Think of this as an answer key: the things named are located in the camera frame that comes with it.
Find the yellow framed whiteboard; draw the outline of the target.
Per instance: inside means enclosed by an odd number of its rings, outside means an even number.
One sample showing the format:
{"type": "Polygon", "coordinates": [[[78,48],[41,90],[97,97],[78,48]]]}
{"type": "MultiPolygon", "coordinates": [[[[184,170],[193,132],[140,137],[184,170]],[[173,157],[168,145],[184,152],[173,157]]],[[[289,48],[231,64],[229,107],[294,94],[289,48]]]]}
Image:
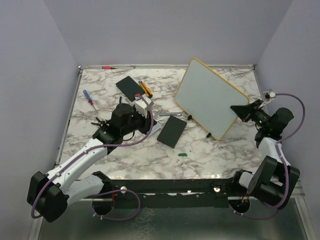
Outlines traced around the yellow framed whiteboard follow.
{"type": "Polygon", "coordinates": [[[189,62],[174,100],[218,141],[238,118],[231,106],[250,103],[249,96],[242,90],[197,58],[189,62]]]}

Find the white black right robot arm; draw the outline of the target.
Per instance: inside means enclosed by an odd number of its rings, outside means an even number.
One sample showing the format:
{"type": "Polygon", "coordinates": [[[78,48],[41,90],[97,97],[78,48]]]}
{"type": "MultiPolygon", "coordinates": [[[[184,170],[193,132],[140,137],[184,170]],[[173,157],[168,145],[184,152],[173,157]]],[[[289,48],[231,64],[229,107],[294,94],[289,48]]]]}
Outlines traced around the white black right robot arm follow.
{"type": "Polygon", "coordinates": [[[263,161],[255,173],[238,171],[229,189],[236,196],[246,192],[267,206],[281,210],[300,177],[300,171],[286,160],[281,143],[282,132],[294,115],[289,109],[281,107],[270,116],[262,109],[263,103],[256,100],[248,105],[230,106],[240,120],[253,121],[258,126],[254,140],[263,161]]]}

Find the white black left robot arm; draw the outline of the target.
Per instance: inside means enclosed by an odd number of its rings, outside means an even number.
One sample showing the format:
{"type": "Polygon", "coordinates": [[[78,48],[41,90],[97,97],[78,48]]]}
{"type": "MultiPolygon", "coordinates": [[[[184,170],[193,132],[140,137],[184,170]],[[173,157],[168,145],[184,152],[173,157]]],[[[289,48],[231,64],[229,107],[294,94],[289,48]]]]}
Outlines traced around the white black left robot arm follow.
{"type": "Polygon", "coordinates": [[[92,138],[62,165],[30,179],[27,203],[33,219],[57,220],[74,202],[86,197],[114,198],[120,192],[111,179],[100,171],[83,180],[78,178],[93,164],[116,148],[131,147],[144,141],[157,121],[149,104],[137,101],[134,105],[119,103],[109,120],[101,121],[92,138]]]}

